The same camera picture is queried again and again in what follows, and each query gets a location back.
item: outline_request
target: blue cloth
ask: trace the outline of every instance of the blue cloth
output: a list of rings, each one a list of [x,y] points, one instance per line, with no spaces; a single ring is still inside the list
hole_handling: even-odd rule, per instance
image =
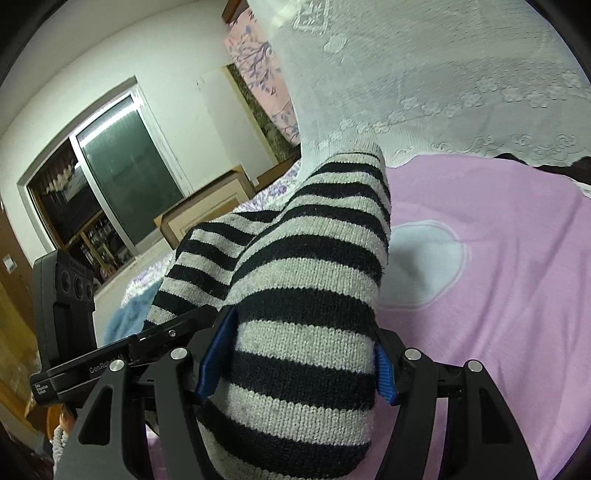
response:
[[[144,321],[162,281],[156,282],[145,292],[118,308],[105,327],[102,344],[105,346],[142,331]]]

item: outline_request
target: blue gripper pad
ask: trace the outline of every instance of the blue gripper pad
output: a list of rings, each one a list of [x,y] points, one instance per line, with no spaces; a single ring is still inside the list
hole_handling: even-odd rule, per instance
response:
[[[222,320],[199,365],[197,395],[202,400],[211,397],[216,391],[222,372],[230,360],[237,329],[238,311],[232,308]]]
[[[375,371],[378,376],[378,393],[390,405],[393,405],[397,396],[396,385],[394,384],[394,369],[384,348],[379,343],[375,344]]]

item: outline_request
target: wooden furniture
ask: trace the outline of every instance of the wooden furniture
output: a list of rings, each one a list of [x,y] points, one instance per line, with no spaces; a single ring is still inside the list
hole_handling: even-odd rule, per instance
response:
[[[154,223],[168,244],[177,248],[192,227],[231,212],[254,196],[244,170],[235,167],[158,215]]]

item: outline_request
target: pink blanket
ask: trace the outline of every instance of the pink blanket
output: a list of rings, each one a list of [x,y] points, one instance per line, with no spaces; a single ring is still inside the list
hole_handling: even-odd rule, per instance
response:
[[[389,169],[392,239],[378,323],[435,361],[482,360],[550,480],[591,424],[591,201],[511,160],[416,157]],[[436,479],[445,402],[426,480]],[[348,478],[374,478],[396,409]]]

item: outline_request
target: white wall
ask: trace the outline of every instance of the white wall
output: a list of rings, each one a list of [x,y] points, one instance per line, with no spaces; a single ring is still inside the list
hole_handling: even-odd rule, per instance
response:
[[[205,73],[230,63],[222,43],[227,33],[220,17],[224,5],[225,0],[200,0],[109,37],[55,75],[10,124],[0,140],[0,194],[31,263],[47,251],[27,216],[17,182],[68,123],[132,76],[195,190],[239,163],[251,178],[274,165],[270,158],[244,164],[226,152],[197,84]]]
[[[194,1],[68,0],[29,41],[0,86],[0,135],[49,80],[84,52],[144,18]]]

